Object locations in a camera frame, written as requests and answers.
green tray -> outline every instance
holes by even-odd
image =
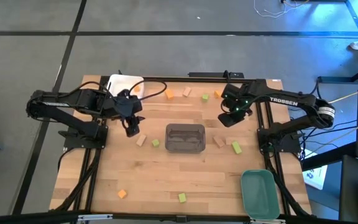
[[[273,220],[280,215],[273,174],[268,170],[247,170],[241,175],[244,209],[252,219]]]

wooden block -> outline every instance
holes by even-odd
[[[139,139],[137,139],[136,144],[137,144],[138,146],[142,146],[145,140],[146,140],[146,135],[142,134],[142,135],[139,137]]]
[[[236,154],[242,153],[242,150],[241,150],[241,148],[240,148],[240,145],[239,145],[239,143],[238,143],[237,141],[234,141],[231,145],[233,146],[234,152],[235,152]]]
[[[190,91],[191,91],[191,88],[190,88],[190,87],[186,87],[186,88],[185,88],[185,91],[183,91],[183,96],[185,96],[185,97],[189,96]]]
[[[167,99],[168,99],[168,100],[172,100],[172,99],[173,99],[173,92],[172,92],[172,90],[166,89],[166,90],[165,90],[165,95],[167,96]]]
[[[215,98],[220,98],[221,97],[221,95],[222,95],[222,91],[220,91],[220,90],[215,90],[215,92],[214,92],[214,96],[215,96]]]
[[[152,141],[152,144],[153,144],[154,147],[159,147],[160,141],[159,141],[158,139],[154,139],[154,140]]]
[[[220,138],[217,137],[217,136],[214,137],[214,142],[216,143],[216,145],[217,145],[218,147],[224,146],[224,142],[222,141],[222,139],[220,139]]]
[[[140,87],[139,87],[139,85],[135,86],[134,91],[135,91],[136,93],[140,92]]]
[[[127,192],[125,190],[120,190],[117,194],[118,194],[118,197],[123,199],[127,195]]]
[[[203,94],[203,96],[202,96],[203,102],[207,102],[208,98],[209,98],[208,94]]]
[[[180,203],[186,202],[186,194],[185,193],[178,194],[178,197],[179,197],[179,202]]]

white plate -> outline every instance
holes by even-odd
[[[108,89],[113,96],[117,96],[120,91],[124,89],[129,90],[132,86],[140,81],[143,81],[142,77],[114,74],[110,76]],[[144,92],[144,83],[141,83],[138,86],[140,87],[140,91],[135,92],[132,90],[131,95],[136,95],[138,98],[142,98]]]

lime green cube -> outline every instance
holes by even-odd
[[[179,202],[180,203],[186,202],[186,194],[185,193],[178,194],[178,196],[179,196]]]
[[[203,94],[203,102],[207,102],[208,101],[208,98],[209,98],[209,95],[208,94]]]
[[[154,147],[159,147],[160,146],[160,141],[158,139],[154,139],[152,141],[152,144],[153,144]]]
[[[237,141],[234,141],[231,145],[233,146],[234,152],[235,152],[236,154],[242,153],[242,150],[241,150],[241,148],[240,148],[240,145],[239,145],[239,143],[238,143]]]

wooden tabletop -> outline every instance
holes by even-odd
[[[83,82],[100,81],[101,76],[85,75]],[[142,102],[146,119],[141,121],[140,134],[147,136],[144,145],[136,141],[140,134],[127,138],[118,121],[108,121],[108,141],[101,154],[92,212],[106,213],[154,213],[188,215],[247,215],[242,205],[240,177],[245,170],[264,169],[259,153],[256,129],[259,127],[255,105],[254,115],[230,128],[218,120],[222,99],[214,97],[215,90],[223,90],[225,83],[168,82],[174,98],[165,94]],[[267,80],[270,88],[282,89],[280,80]],[[191,88],[188,98],[182,95],[185,87]],[[158,92],[161,83],[145,83],[144,95]],[[84,88],[97,88],[88,85]],[[206,103],[203,94],[209,95]],[[289,121],[286,106],[272,103],[273,120]],[[268,127],[265,107],[262,106],[265,127]],[[75,112],[75,116],[89,121],[90,116]],[[200,154],[172,154],[164,146],[165,128],[168,124],[202,124],[206,130],[206,149]],[[218,148],[213,137],[221,138],[225,145]],[[160,146],[154,148],[152,140]],[[237,141],[242,149],[235,154],[231,146]],[[58,207],[78,182],[84,149],[75,149],[62,160],[50,208]],[[307,212],[311,212],[300,163],[294,155],[280,153],[285,184],[295,200]],[[117,195],[121,189],[127,192],[124,199]],[[81,208],[85,206],[85,187]],[[185,193],[187,201],[180,203],[178,194]],[[280,209],[283,213],[280,194]]]

